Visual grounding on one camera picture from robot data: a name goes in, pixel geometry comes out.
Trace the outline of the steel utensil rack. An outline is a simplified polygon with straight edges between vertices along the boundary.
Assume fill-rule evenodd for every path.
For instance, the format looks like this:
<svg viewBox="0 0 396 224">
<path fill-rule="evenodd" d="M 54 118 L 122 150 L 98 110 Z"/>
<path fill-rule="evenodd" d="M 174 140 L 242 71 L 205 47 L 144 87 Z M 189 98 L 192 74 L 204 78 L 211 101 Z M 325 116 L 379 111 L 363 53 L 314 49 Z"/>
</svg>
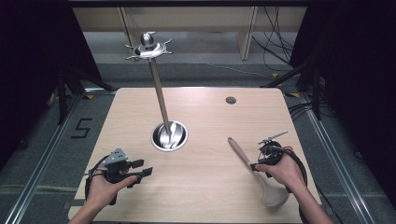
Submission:
<svg viewBox="0 0 396 224">
<path fill-rule="evenodd" d="M 140 36 L 140 45 L 135 47 L 126 45 L 126 48 L 132 51 L 132 54 L 126 57 L 126 60 L 148 61 L 163 119 L 163 122 L 153 130 L 151 143 L 160 151 L 170 152 L 178 150 L 185 145 L 188 138 L 188 130 L 181 122 L 169 119 L 156 62 L 158 57 L 164 54 L 171 54 L 171 51 L 167 50 L 167 44 L 171 42 L 171 39 L 165 42 L 156 42 L 153 35 L 154 32 L 143 33 Z"/>
</svg>

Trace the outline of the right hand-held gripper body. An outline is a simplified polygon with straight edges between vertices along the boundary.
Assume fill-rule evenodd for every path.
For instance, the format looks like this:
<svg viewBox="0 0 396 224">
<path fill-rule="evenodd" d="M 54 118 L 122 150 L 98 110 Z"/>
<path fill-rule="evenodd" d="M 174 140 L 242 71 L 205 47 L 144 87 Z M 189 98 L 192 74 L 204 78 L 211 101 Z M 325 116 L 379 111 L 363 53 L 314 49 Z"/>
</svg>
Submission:
<svg viewBox="0 0 396 224">
<path fill-rule="evenodd" d="M 286 133 L 287 131 L 284 131 L 282 133 L 266 137 L 259 142 L 261 147 L 259 148 L 260 154 L 258 157 L 258 164 L 273 166 L 277 165 L 281 161 L 286 149 L 283 148 L 277 141 L 275 141 L 275 138 Z"/>
</svg>

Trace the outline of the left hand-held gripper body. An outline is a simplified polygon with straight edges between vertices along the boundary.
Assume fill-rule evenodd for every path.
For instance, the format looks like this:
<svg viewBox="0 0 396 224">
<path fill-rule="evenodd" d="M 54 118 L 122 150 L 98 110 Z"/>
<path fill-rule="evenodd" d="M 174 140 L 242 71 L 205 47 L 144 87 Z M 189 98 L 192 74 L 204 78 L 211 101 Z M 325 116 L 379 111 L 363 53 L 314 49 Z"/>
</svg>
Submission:
<svg viewBox="0 0 396 224">
<path fill-rule="evenodd" d="M 119 183 L 121 180 L 134 175 L 134 173 L 129 172 L 132 163 L 128 161 L 128 156 L 120 148 L 111 152 L 102 161 L 102 164 L 105 179 L 112 184 Z"/>
</svg>

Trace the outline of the black curtain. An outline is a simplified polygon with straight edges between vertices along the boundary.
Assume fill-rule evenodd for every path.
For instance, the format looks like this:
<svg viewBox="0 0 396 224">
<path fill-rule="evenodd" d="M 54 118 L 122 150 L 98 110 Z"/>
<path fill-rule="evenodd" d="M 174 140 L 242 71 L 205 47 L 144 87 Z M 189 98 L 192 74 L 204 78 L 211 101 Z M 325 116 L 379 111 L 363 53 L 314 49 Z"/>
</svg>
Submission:
<svg viewBox="0 0 396 224">
<path fill-rule="evenodd" d="M 309 0 L 294 45 L 296 66 L 318 55 L 325 93 L 396 208 L 396 0 Z"/>
<path fill-rule="evenodd" d="M 0 0 L 0 170 L 66 66 L 101 77 L 68 0 Z"/>
</svg>

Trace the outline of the aluminium floor rail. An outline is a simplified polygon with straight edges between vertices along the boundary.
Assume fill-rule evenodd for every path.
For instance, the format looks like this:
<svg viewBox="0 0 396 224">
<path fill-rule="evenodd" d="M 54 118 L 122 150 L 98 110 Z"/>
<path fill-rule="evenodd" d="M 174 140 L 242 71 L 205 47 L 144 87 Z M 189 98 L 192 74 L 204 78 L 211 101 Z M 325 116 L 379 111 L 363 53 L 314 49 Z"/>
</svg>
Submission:
<svg viewBox="0 0 396 224">
<path fill-rule="evenodd" d="M 336 151 L 336 148 L 325 130 L 324 125 L 320 120 L 317 119 L 315 113 L 311 110 L 307 112 L 309 120 L 311 121 L 321 144 L 324 146 L 324 150 L 332 164 L 332 167 L 348 197 L 355 213 L 361 224 L 375 224 L 375 219 L 372 213 L 369 211 L 367 202 L 361 196 L 360 191 L 352 180 L 345 164 L 343 163 L 340 155 Z"/>
<path fill-rule="evenodd" d="M 30 178 L 21 189 L 21 193 L 17 201 L 13 204 L 7 215 L 5 224 L 20 224 L 21 219 L 23 218 L 30 202 L 32 201 L 32 198 L 35 195 L 36 188 L 41 181 L 42 176 L 47 171 L 50 161 L 52 160 L 57 150 L 57 146 L 59 146 L 61 139 L 64 136 L 64 132 L 68 126 L 71 116 L 80 100 L 81 95 L 74 95 L 69 104 L 66 106 L 66 115 L 64 119 L 57 125 L 51 139 L 49 140 L 49 143 L 40 157 L 40 160 L 31 173 Z"/>
</svg>

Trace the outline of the person's left hand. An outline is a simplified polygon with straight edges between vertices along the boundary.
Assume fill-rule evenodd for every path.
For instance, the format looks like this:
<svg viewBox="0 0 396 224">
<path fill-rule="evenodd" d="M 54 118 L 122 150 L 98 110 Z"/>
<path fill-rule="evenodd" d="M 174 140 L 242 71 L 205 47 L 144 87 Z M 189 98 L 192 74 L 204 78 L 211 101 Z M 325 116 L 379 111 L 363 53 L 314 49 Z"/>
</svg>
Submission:
<svg viewBox="0 0 396 224">
<path fill-rule="evenodd" d="M 101 211 L 105 206 L 110 204 L 121 189 L 132 185 L 136 180 L 137 177 L 133 175 L 121 180 L 121 182 L 113 184 L 108 182 L 103 175 L 95 175 L 92 178 L 88 198 L 84 207 L 93 212 Z"/>
</svg>

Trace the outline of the black metal stand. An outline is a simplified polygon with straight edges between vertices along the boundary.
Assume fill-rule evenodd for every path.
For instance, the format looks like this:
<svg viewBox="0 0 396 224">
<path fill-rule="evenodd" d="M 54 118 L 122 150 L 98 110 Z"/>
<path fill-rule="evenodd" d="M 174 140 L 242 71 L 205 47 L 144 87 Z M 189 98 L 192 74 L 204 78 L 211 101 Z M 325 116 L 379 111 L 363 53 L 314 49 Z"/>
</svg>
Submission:
<svg viewBox="0 0 396 224">
<path fill-rule="evenodd" d="M 59 99 L 60 117 L 58 123 L 65 121 L 68 114 L 68 104 L 66 102 L 66 91 L 70 90 L 73 95 L 81 95 L 85 92 L 81 80 L 88 80 L 92 84 L 105 91 L 115 91 L 116 88 L 106 84 L 101 78 L 89 75 L 75 66 L 64 63 L 57 75 L 57 91 Z"/>
<path fill-rule="evenodd" d="M 283 76 L 276 78 L 268 84 L 263 85 L 264 88 L 274 88 L 286 80 L 300 74 L 296 88 L 298 91 L 306 91 L 309 87 L 312 88 L 312 106 L 313 112 L 317 120 L 321 120 L 319 109 L 319 96 L 320 96 L 320 71 L 314 59 L 308 58 L 300 65 L 294 67 Z"/>
</svg>

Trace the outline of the light wooden shelf unit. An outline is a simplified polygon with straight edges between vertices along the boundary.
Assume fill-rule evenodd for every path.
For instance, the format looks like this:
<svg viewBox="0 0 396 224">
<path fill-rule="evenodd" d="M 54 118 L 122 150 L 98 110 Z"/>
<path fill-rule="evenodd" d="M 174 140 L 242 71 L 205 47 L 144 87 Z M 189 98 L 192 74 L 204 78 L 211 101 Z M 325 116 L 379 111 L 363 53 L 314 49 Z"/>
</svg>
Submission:
<svg viewBox="0 0 396 224">
<path fill-rule="evenodd" d="M 82 7 L 74 13 L 84 32 L 123 32 L 130 45 L 155 32 L 231 32 L 240 58 L 248 59 L 252 35 L 298 32 L 305 7 Z"/>
</svg>

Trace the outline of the person's right hand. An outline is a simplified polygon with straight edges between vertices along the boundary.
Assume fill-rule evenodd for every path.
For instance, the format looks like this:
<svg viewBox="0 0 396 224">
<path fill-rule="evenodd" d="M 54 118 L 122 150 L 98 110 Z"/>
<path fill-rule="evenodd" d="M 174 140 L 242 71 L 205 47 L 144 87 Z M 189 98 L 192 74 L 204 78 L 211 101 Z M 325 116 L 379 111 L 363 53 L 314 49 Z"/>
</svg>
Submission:
<svg viewBox="0 0 396 224">
<path fill-rule="evenodd" d="M 302 170 L 292 158 L 293 148 L 284 147 L 286 153 L 276 165 L 257 164 L 255 168 L 261 172 L 269 173 L 278 183 L 286 186 L 295 196 L 305 194 L 307 186 Z"/>
</svg>

